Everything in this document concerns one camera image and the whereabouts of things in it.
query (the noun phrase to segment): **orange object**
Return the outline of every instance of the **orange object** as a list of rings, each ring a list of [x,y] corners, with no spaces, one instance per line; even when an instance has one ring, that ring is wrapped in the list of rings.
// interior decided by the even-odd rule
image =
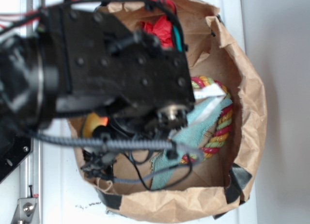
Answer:
[[[100,117],[96,113],[92,112],[90,113],[84,122],[83,128],[82,128],[82,137],[83,138],[91,138],[93,137],[93,131],[98,126],[107,126],[109,122],[109,119],[107,117]]]

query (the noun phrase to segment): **metal frame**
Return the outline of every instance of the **metal frame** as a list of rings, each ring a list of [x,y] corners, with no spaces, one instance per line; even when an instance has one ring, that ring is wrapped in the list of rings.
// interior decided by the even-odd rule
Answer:
[[[44,3],[45,0],[20,0],[20,11],[22,13],[33,10],[44,5]],[[33,29],[34,26],[32,25],[22,27],[20,28],[20,35],[31,35]],[[31,224],[39,224],[42,219],[42,143],[38,140],[32,140],[31,144],[32,154],[20,164],[20,197],[35,197],[38,220],[34,217]]]

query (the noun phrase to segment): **black tape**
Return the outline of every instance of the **black tape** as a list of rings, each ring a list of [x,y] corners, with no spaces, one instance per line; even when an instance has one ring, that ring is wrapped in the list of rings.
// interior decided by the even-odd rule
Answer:
[[[227,204],[235,202],[242,194],[242,190],[252,179],[252,175],[249,172],[247,172],[243,167],[240,167],[235,163],[232,165],[229,174],[231,176],[231,184],[225,190]],[[226,213],[215,215],[213,216],[213,218],[216,220],[222,217],[224,214]]]
[[[122,203],[122,196],[105,194],[98,189],[96,190],[103,204],[105,204],[109,208],[120,210],[120,206]]]

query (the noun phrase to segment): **black metal bracket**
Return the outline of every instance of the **black metal bracket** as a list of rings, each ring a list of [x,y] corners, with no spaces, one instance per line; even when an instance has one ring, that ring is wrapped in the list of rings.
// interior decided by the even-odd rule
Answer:
[[[31,139],[0,127],[0,183],[32,152]]]

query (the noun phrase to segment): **yellow object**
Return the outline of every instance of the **yellow object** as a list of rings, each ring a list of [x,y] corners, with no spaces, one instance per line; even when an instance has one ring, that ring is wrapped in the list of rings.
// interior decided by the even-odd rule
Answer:
[[[84,122],[83,128],[82,128],[82,137],[83,138],[91,138],[93,137],[93,131],[98,126],[107,126],[108,124],[108,118],[107,117],[100,117],[96,113],[92,112],[90,113]]]
[[[218,120],[218,124],[222,124],[223,122],[227,121],[229,118],[231,118],[232,115],[233,115],[233,110],[231,109],[227,114],[225,114]]]

